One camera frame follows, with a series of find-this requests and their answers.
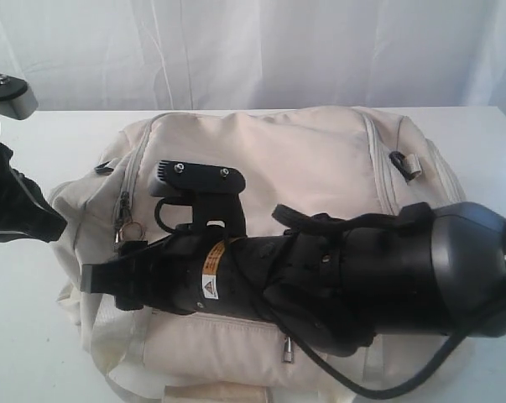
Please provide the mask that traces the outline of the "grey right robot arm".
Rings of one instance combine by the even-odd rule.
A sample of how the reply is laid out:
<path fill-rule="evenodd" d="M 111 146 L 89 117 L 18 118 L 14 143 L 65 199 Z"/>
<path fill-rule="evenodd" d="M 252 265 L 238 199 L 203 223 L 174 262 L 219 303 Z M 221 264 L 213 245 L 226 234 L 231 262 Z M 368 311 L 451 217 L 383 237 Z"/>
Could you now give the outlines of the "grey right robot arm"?
<path fill-rule="evenodd" d="M 153 243 L 125 243 L 105 263 L 85 264 L 81 289 L 124 311 L 151 307 L 274 324 L 335 355 L 379 334 L 506 334 L 506 218 L 471 202 L 425 203 L 395 216 L 348 220 L 277 206 L 276 236 L 225 228 L 177 228 Z"/>

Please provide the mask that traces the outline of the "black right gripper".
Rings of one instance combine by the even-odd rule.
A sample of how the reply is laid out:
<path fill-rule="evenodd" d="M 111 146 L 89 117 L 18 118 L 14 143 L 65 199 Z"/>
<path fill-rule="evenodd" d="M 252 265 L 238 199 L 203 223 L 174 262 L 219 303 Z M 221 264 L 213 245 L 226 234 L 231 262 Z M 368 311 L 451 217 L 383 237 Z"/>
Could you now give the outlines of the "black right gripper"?
<path fill-rule="evenodd" d="M 80 288 L 123 294 L 114 297 L 121 311 L 267 322 L 312 348 L 352 348 L 353 310 L 342 295 L 346 240 L 344 233 L 292 231 L 234 238 L 210 228 L 153 243 L 127 241 L 108 261 L 83 264 Z M 136 292 L 150 265 L 151 293 Z"/>

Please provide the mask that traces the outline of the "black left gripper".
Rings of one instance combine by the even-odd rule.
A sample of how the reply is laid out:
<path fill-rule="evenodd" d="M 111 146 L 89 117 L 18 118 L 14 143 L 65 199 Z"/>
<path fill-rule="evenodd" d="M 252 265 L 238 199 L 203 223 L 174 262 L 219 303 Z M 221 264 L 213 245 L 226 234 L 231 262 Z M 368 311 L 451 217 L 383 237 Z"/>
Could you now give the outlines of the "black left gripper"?
<path fill-rule="evenodd" d="M 10 165 L 13 151 L 0 143 L 0 239 L 57 241 L 67 221 L 53 208 L 41 209 L 36 185 Z"/>

